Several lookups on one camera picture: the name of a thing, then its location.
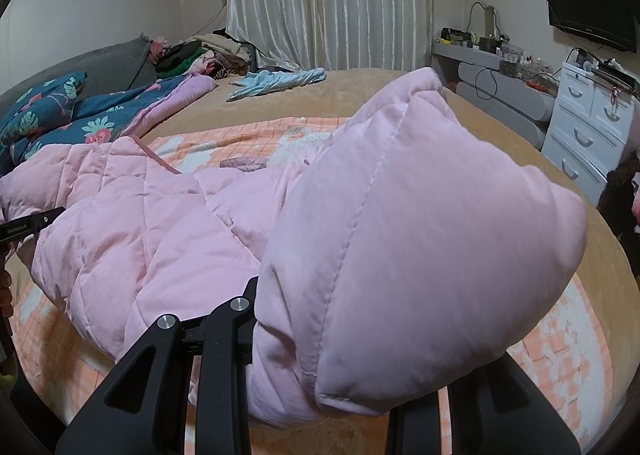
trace silver bolt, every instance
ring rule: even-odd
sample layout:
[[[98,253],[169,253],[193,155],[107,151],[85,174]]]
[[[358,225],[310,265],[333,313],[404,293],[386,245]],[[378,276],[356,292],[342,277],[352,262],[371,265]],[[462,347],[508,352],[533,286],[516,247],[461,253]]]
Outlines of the silver bolt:
[[[233,310],[241,311],[249,307],[249,300],[247,298],[234,298],[229,305]]]
[[[170,329],[175,325],[175,317],[171,316],[171,314],[165,314],[164,316],[160,316],[158,318],[158,326],[161,329]]]

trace light blue clothing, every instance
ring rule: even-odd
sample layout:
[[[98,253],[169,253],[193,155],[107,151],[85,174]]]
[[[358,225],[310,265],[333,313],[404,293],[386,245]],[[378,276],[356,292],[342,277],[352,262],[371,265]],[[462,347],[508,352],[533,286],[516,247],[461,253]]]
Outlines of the light blue clothing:
[[[234,81],[232,85],[242,86],[229,94],[227,101],[236,101],[250,96],[261,96],[280,92],[294,86],[310,85],[326,79],[324,69],[302,70],[301,72],[269,72],[261,70],[257,74],[249,72],[244,78]]]

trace white dresser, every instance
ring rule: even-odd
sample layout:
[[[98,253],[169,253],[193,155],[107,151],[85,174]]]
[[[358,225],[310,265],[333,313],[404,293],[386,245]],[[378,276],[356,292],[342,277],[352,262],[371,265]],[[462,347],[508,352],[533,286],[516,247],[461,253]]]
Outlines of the white dresser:
[[[615,169],[640,142],[640,103],[593,74],[565,63],[542,155],[594,206]]]

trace tan bed sheet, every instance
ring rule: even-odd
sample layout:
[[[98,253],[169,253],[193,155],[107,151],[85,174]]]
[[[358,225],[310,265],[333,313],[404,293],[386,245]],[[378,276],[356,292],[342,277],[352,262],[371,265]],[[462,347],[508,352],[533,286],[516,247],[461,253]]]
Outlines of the tan bed sheet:
[[[143,139],[211,130],[281,117],[349,117],[401,72],[353,69],[327,73],[325,82],[257,98],[226,102],[231,79],[153,129]],[[520,165],[539,167],[553,182],[579,192],[560,170],[526,140],[471,103],[447,90],[447,101],[460,123]],[[623,396],[640,363],[640,292],[618,241],[591,208],[589,243],[578,276],[604,331],[613,365],[613,402]]]

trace television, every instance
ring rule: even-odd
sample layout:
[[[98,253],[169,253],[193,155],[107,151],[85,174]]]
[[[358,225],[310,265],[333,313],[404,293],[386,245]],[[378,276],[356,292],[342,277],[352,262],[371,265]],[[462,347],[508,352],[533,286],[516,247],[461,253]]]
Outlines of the television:
[[[620,51],[636,52],[636,24],[626,0],[547,0],[549,24]]]

